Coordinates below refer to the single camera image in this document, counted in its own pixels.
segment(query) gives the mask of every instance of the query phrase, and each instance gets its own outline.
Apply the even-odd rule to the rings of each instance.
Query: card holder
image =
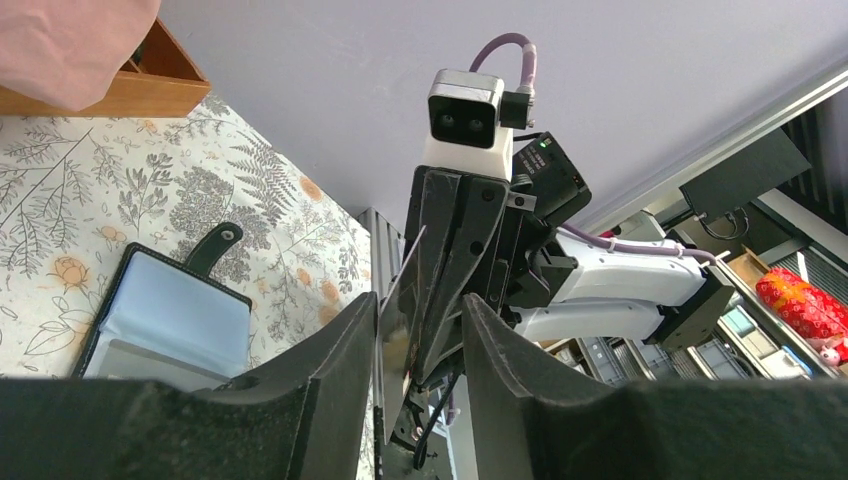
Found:
[[[209,278],[243,232],[225,222],[179,263],[127,246],[72,376],[215,388],[248,368],[250,299]]]

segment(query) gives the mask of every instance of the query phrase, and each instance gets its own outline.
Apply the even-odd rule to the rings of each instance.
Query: tablecloth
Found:
[[[371,289],[367,231],[214,94],[178,120],[0,117],[0,375],[67,376],[124,246],[182,259],[222,220],[244,238],[212,276],[253,302],[251,367]]]

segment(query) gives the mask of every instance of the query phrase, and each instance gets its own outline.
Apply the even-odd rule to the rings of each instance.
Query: pink fabric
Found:
[[[106,95],[160,0],[0,0],[0,85],[82,110]]]

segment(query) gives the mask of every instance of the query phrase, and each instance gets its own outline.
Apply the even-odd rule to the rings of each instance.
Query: wallet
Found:
[[[243,236],[221,223],[179,263],[141,244],[124,251],[72,376],[216,388],[248,369],[250,299],[209,278]]]

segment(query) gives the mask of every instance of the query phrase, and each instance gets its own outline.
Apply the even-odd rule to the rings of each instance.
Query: table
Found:
[[[182,259],[222,220],[251,367],[371,289],[367,231],[214,94],[185,119],[0,117],[0,376],[67,376],[124,246]]]

